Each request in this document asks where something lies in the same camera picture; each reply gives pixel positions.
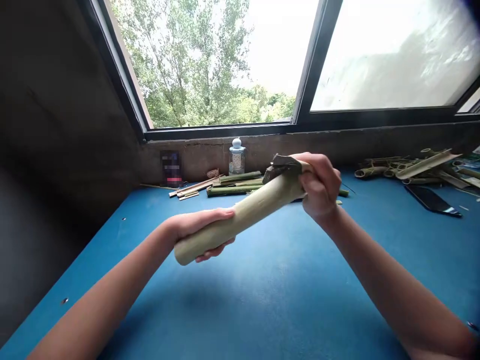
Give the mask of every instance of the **black phone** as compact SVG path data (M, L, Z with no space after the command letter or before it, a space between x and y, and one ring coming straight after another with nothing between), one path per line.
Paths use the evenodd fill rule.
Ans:
M406 185L405 189L422 204L425 209L434 213L445 214L456 218L461 218L462 214L450 206L445 200L434 193L432 190L421 186Z

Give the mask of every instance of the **window frame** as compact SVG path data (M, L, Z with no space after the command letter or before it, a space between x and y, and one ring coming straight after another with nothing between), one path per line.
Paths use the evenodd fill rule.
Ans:
M319 0L290 121L153 128L109 0L77 0L130 124L140 143L169 140L475 122L480 101L458 113L480 88L480 76L454 105L415 108L310 111L343 0Z

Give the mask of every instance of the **blue table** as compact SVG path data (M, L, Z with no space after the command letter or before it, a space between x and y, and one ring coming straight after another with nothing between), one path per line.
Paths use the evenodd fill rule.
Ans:
M343 207L463 321L480 310L480 203L437 190L463 213L426 211L399 181L361 181ZM229 207L242 196L178 201L130 194L0 350L23 359L65 312L168 217ZM469 211L459 208L462 205ZM68 298L66 304L62 299ZM133 305L102 359L406 359L333 242L292 203L218 258L186 267L171 254Z

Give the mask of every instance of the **plastic bottle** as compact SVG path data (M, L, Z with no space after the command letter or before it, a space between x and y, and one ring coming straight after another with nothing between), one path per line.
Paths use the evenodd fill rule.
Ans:
M228 175L237 175L245 173L245 147L239 137L233 139L233 145L230 147L230 161L228 164Z

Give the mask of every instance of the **bottle cap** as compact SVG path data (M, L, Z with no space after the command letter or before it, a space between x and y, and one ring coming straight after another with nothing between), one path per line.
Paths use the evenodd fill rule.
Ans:
M244 150L245 150L245 147L242 146L242 140L240 140L239 137L237 138L234 138L233 141L231 142L231 144L233 145L232 147L230 147L230 151L232 153L243 153Z

